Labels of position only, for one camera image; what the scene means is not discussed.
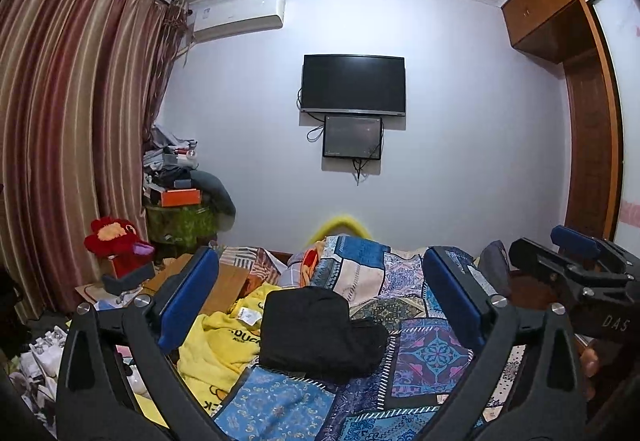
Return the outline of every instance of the silver bolt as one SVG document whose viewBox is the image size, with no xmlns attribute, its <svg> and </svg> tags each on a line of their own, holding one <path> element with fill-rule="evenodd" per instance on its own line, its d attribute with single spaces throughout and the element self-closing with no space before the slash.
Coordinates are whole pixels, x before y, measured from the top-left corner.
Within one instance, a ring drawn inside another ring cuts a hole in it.
<svg viewBox="0 0 640 441">
<path fill-rule="evenodd" d="M 559 302 L 554 302 L 551 304 L 551 311 L 553 311 L 556 315 L 564 315 L 566 313 L 566 309 Z"/>
<path fill-rule="evenodd" d="M 78 307 L 76 308 L 76 311 L 78 312 L 79 315 L 84 315 L 86 313 L 89 313 L 90 309 L 91 309 L 91 304 L 89 304 L 88 302 L 82 302 L 82 304 L 78 305 Z"/>
<path fill-rule="evenodd" d="M 151 302 L 151 297 L 148 295 L 138 295 L 137 297 L 135 297 L 135 299 L 133 299 L 133 305 L 135 307 L 148 306 L 149 302 Z"/>
<path fill-rule="evenodd" d="M 502 295 L 494 295 L 491 297 L 491 303 L 495 307 L 506 307 L 509 301 Z"/>
</svg>

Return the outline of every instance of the air conditioner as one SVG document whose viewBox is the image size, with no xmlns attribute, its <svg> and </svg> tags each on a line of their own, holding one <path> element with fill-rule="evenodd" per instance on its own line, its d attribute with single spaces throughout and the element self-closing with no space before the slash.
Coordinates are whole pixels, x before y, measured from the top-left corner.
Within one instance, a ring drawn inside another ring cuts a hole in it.
<svg viewBox="0 0 640 441">
<path fill-rule="evenodd" d="M 284 21 L 284 0 L 235 0 L 196 12 L 193 37 L 204 42 L 251 31 L 277 30 Z"/>
</svg>

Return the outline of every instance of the stuffed animal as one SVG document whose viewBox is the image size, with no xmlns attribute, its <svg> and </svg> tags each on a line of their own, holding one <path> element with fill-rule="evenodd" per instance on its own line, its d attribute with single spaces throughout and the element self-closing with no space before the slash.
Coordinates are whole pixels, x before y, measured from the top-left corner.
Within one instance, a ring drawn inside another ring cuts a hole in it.
<svg viewBox="0 0 640 441">
<path fill-rule="evenodd" d="M 84 247 L 98 257 L 110 259 L 117 278 L 153 261 L 155 248 L 140 240 L 136 227 L 126 219 L 96 219 L 91 231 L 84 238 Z"/>
</svg>

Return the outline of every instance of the television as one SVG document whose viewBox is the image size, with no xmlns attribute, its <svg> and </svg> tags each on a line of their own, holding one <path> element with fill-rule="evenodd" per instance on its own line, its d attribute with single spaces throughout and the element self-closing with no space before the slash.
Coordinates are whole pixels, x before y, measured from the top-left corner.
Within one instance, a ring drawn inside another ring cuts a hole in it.
<svg viewBox="0 0 640 441">
<path fill-rule="evenodd" d="M 382 155 L 382 119 L 327 114 L 324 117 L 322 155 L 325 158 L 379 160 Z"/>
<path fill-rule="evenodd" d="M 404 58 L 305 55 L 300 110 L 307 113 L 406 113 Z"/>
</svg>

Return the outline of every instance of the wall-mounted monitor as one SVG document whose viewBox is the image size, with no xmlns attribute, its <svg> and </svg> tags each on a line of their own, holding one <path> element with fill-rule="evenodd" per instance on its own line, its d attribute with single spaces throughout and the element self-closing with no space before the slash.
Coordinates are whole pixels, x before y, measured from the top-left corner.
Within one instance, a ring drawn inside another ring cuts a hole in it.
<svg viewBox="0 0 640 441">
<path fill-rule="evenodd" d="M 300 109 L 308 113 L 404 116 L 404 58 L 305 55 Z"/>
<path fill-rule="evenodd" d="M 379 160 L 382 155 L 382 119 L 327 114 L 324 117 L 322 155 L 326 158 Z"/>
</svg>

